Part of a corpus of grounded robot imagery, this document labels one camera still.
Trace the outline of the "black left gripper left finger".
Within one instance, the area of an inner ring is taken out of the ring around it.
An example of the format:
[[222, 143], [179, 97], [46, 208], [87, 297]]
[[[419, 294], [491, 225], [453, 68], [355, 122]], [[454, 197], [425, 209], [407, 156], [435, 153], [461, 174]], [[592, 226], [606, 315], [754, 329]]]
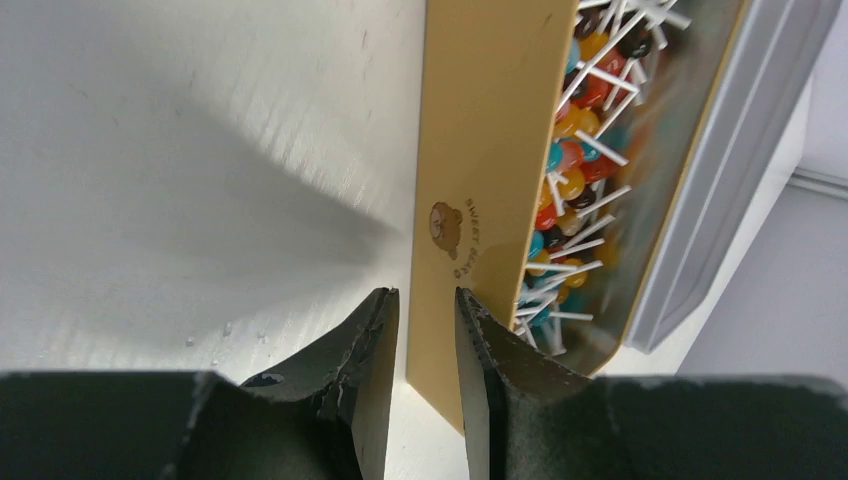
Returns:
[[5, 479], [380, 479], [400, 295], [235, 384], [214, 371], [10, 371]]

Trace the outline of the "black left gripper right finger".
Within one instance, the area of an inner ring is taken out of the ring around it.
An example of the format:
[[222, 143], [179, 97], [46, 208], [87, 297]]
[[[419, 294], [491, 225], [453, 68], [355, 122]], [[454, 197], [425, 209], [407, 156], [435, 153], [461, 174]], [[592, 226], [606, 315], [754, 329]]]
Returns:
[[847, 393], [817, 376], [584, 377], [455, 292], [473, 479], [843, 479]]

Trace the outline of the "yellow tin of lollipops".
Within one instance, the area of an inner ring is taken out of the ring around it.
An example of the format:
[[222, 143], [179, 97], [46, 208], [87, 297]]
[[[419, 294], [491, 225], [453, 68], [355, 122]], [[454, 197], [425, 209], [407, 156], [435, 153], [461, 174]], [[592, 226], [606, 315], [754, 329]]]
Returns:
[[[678, 1], [689, 28], [648, 63], [604, 266], [586, 285], [591, 326], [565, 329], [566, 363], [599, 372], [635, 329], [671, 215], [694, 172], [749, 1]], [[456, 430], [463, 427], [454, 291], [471, 289], [509, 322], [545, 187], [543, 176], [577, 23], [574, 1], [431, 1], [426, 7], [406, 376]]]

